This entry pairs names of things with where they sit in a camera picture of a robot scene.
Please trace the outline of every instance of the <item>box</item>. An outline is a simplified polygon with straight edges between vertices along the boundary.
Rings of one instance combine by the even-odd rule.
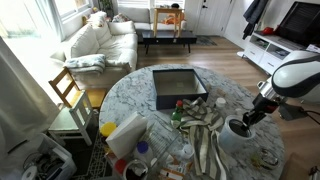
[[[153,70],[156,109],[175,108],[177,100],[208,98],[208,91],[194,69]]]

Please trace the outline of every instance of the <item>white cabinet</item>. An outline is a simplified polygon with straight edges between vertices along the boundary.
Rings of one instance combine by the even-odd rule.
[[[282,60],[292,51],[306,47],[275,35],[254,32],[244,50],[244,55],[269,74],[282,64]]]

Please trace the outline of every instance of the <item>white sofa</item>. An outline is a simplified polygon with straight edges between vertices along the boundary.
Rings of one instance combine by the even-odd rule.
[[[142,31],[153,30],[154,21],[154,9],[148,8],[129,8],[129,7],[118,7],[118,13],[121,13],[129,17],[133,22],[138,35],[138,41],[142,42]],[[174,24],[163,24],[161,21],[167,16],[167,14],[161,13],[158,17],[158,30],[173,30]],[[181,29],[186,30],[187,21],[181,22]]]
[[[132,21],[106,22],[102,27],[87,24],[62,43],[51,59],[63,67],[67,59],[104,54],[103,72],[72,73],[80,89],[111,88],[136,70],[138,38]]]

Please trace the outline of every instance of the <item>curtain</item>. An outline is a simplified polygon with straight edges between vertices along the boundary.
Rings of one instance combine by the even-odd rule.
[[[53,0],[24,0],[41,36],[50,42],[60,43],[65,39],[60,14]]]
[[[0,37],[0,161],[48,129],[59,110]]]

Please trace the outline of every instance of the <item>bucket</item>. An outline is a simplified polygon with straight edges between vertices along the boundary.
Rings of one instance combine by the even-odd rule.
[[[226,152],[232,153],[241,149],[243,144],[254,138],[255,131],[252,129],[243,130],[244,123],[236,115],[229,115],[219,135],[219,146]]]

